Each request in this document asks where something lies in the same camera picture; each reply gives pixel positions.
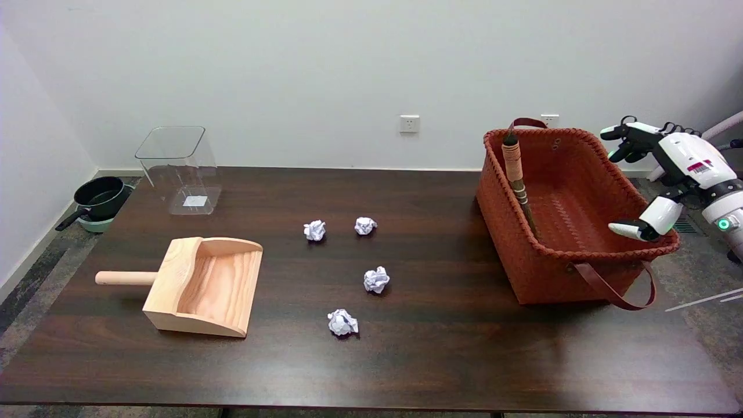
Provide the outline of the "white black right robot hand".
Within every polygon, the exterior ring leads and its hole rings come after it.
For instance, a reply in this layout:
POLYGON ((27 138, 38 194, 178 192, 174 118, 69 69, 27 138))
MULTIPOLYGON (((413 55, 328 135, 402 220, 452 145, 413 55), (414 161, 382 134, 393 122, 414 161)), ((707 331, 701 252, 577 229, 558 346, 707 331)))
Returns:
POLYGON ((667 132, 639 121, 602 129, 600 137, 620 141, 609 154, 612 163, 634 163, 652 154, 661 170, 658 180, 666 187, 638 219, 611 222, 612 232, 644 242, 658 240, 676 224, 683 199, 697 196, 706 222, 716 225, 734 248, 740 246, 741 179, 711 143, 685 130, 667 132))

